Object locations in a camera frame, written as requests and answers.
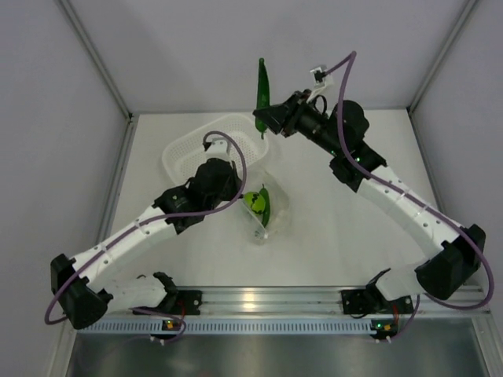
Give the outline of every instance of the metal floor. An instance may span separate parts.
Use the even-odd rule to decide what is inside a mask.
[[[187,335],[161,346],[148,337],[79,334],[67,377],[488,375],[470,319],[420,319],[407,331],[392,344],[344,335]]]

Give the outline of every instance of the cable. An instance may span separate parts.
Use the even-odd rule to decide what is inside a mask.
[[[414,320],[414,317],[416,316],[417,312],[419,311],[420,301],[421,301],[421,296],[417,295],[416,305],[414,306],[414,311],[410,315],[410,317],[407,320],[406,324],[403,325],[402,330],[400,330],[400,332],[392,338],[393,340],[396,340],[396,339],[400,338],[403,335],[403,333],[407,330],[407,328],[410,327],[410,325],[412,324],[412,321]]]
[[[133,310],[134,312],[137,312],[137,313],[141,313],[141,314],[164,317],[169,320],[180,322],[182,324],[182,328],[180,329],[180,332],[178,334],[176,334],[173,338],[164,339],[163,340],[164,344],[176,342],[177,340],[179,340],[187,328],[187,323],[183,320],[183,318],[177,318],[177,317],[172,316],[170,314],[158,313],[154,310],[147,310],[147,309],[143,309],[143,308],[131,308],[131,310]],[[82,370],[84,370],[85,372],[89,372],[90,370],[95,369],[104,359],[110,357],[114,352],[116,352],[119,348],[122,348],[123,346],[125,346],[127,343],[134,342],[139,339],[149,339],[149,338],[150,338],[150,335],[135,335],[131,338],[125,339],[122,342],[120,342],[118,345],[113,346],[110,350],[105,351],[105,353],[102,354],[100,356],[100,358],[92,365],[85,365],[84,364],[83,355],[82,355],[83,351],[80,351],[80,352],[77,352],[77,361],[79,362],[80,368]]]
[[[204,135],[203,142],[207,140],[207,138],[211,135],[219,135],[227,139],[227,141],[236,149],[237,154],[240,157],[241,160],[241,166],[243,168],[242,172],[242,178],[241,178],[241,186],[239,190],[237,191],[237,194],[226,204],[219,208],[215,208],[213,210],[203,210],[200,212],[189,212],[189,213],[180,213],[180,214],[162,214],[158,216],[153,216],[151,218],[148,218],[142,222],[140,222],[140,226],[147,225],[152,221],[158,221],[158,220],[165,220],[167,218],[187,218],[187,217],[192,217],[192,216],[208,216],[210,214],[217,214],[218,212],[222,212],[223,210],[226,210],[230,206],[232,206],[235,202],[237,202],[241,196],[241,194],[244,191],[244,186],[246,185],[246,178],[247,178],[247,170],[246,170],[246,162],[244,159],[244,154],[239,148],[239,145],[235,142],[234,139],[232,139],[229,135],[224,134],[221,131],[210,131],[206,135]],[[114,240],[110,241],[108,245],[106,245],[106,249],[109,250],[112,247],[114,247],[116,244],[118,244],[120,241],[124,240],[127,236],[129,236],[131,233],[133,233],[135,230],[137,230],[138,227],[136,226],[131,226],[129,229],[124,231],[123,233],[119,234]],[[52,313],[54,306],[60,299],[60,297],[63,295],[63,293],[68,289],[70,284],[73,283],[73,280],[75,280],[82,272],[84,272],[90,265],[95,263],[103,254],[105,253],[104,250],[98,251],[89,261],[83,264],[83,266],[75,271],[64,283],[61,285],[60,289],[57,290],[57,292],[54,294],[53,298],[50,300],[49,305],[47,306],[46,314],[44,316],[44,321],[46,324],[59,324],[60,322],[63,322],[64,320],[67,319],[66,316],[63,316],[62,318],[58,318],[57,320],[51,320],[50,319],[50,314]]]
[[[359,316],[354,316],[353,314],[350,314],[349,317],[353,318],[354,320],[360,320],[362,318],[367,317],[368,315],[369,315],[368,313],[360,314]]]
[[[398,308],[396,304],[393,304],[393,322],[398,326],[398,321],[400,320],[400,314],[398,313]]]
[[[482,251],[479,249],[479,247],[473,242],[473,240],[465,233],[463,230],[458,228],[456,224],[454,224],[447,216],[444,214],[438,212],[437,210],[427,206],[426,203],[423,203],[421,200],[416,198],[415,196],[410,195],[408,192],[405,192],[401,188],[393,185],[392,183],[389,183],[388,181],[385,181],[384,179],[377,177],[376,175],[370,173],[362,167],[360,164],[358,164],[354,159],[353,156],[351,155],[349,149],[347,148],[346,145],[346,140],[344,138],[344,132],[343,132],[343,100],[344,100],[344,93],[346,91],[346,85],[347,85],[347,80],[349,78],[349,74],[351,72],[351,67],[353,66],[354,59],[356,58],[356,51],[353,51],[350,53],[344,60],[342,60],[340,63],[335,65],[334,67],[330,68],[328,71],[325,72],[326,75],[329,75],[330,73],[334,72],[337,68],[341,67],[343,64],[347,62],[346,66],[346,71],[344,72],[344,77],[342,82],[340,83],[340,89],[339,89],[339,99],[337,102],[337,133],[339,136],[339,142],[340,146],[343,149],[343,154],[346,157],[346,159],[350,162],[353,167],[355,167],[360,173],[362,173],[364,176],[368,178],[372,178],[373,180],[381,183],[382,185],[392,189],[393,191],[404,195],[407,199],[415,203],[417,206],[421,208],[425,208],[427,212],[435,216],[441,221],[444,221],[450,228],[452,228],[454,231],[456,231],[463,239],[470,245],[470,247],[473,249],[473,251],[477,254],[477,257],[479,257],[479,260],[482,262],[484,269],[486,270],[487,273],[487,279],[489,280],[489,288],[487,289],[487,294],[486,297],[479,302],[478,304],[470,305],[470,306],[456,306],[449,304],[448,302],[444,302],[442,300],[438,300],[437,298],[426,294],[429,299],[432,301],[445,306],[450,309],[457,309],[457,310],[471,310],[471,309],[478,309],[481,308],[493,298],[493,293],[494,293],[494,276],[493,272],[490,269],[489,262],[487,261],[486,257],[483,255]]]
[[[323,111],[321,113],[325,115],[327,113],[327,109],[329,108],[327,98],[323,94],[318,94],[315,98],[311,100],[314,107],[316,107],[316,105],[318,104],[318,98],[321,98],[321,100],[323,101]]]
[[[177,335],[175,335],[173,338],[164,339],[164,343],[176,342],[177,340],[179,340],[182,337],[185,330],[187,330],[187,323],[182,318],[178,318],[178,317],[172,316],[170,314],[160,313],[155,310],[148,310],[148,309],[144,309],[144,308],[130,308],[130,309],[133,310],[133,312],[137,312],[140,314],[146,314],[148,316],[159,316],[159,317],[168,318],[170,320],[174,320],[177,322],[182,322],[182,328],[180,329],[180,332]]]

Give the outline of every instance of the black bracket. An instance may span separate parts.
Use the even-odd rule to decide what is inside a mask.
[[[199,316],[201,311],[199,307],[203,303],[202,291],[178,291],[174,306],[168,312],[173,316]]]
[[[401,297],[393,301],[387,301],[387,305],[377,309],[371,305],[366,289],[352,289],[341,291],[344,314],[351,316],[365,316],[368,314],[411,314],[414,311],[410,296]]]

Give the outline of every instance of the white container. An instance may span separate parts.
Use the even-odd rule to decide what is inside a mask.
[[[199,165],[206,162],[203,137],[209,131],[222,131],[231,136],[243,151],[247,167],[257,163],[269,151],[269,140],[260,132],[250,118],[242,114],[225,115],[170,143],[163,151],[162,160],[167,175],[176,185],[183,185],[193,177]],[[230,158],[241,171],[241,161],[235,148],[230,150]]]
[[[258,245],[285,229],[291,220],[290,199],[280,184],[262,167],[248,169],[244,193],[259,192],[263,185],[270,198],[270,219],[265,228],[262,226],[262,216],[254,214],[243,200],[240,201],[245,234],[248,240]]]

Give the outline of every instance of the white plastic basket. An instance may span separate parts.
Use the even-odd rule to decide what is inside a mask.
[[[209,131],[222,131],[236,141],[244,154],[246,166],[250,167],[265,157],[269,151],[269,141],[262,139],[252,120],[241,114],[225,115],[214,122],[186,134],[170,143],[163,151],[162,160],[167,175],[176,185],[183,185],[193,177],[197,167],[206,161],[203,137]],[[230,157],[241,170],[241,162],[235,148]]]

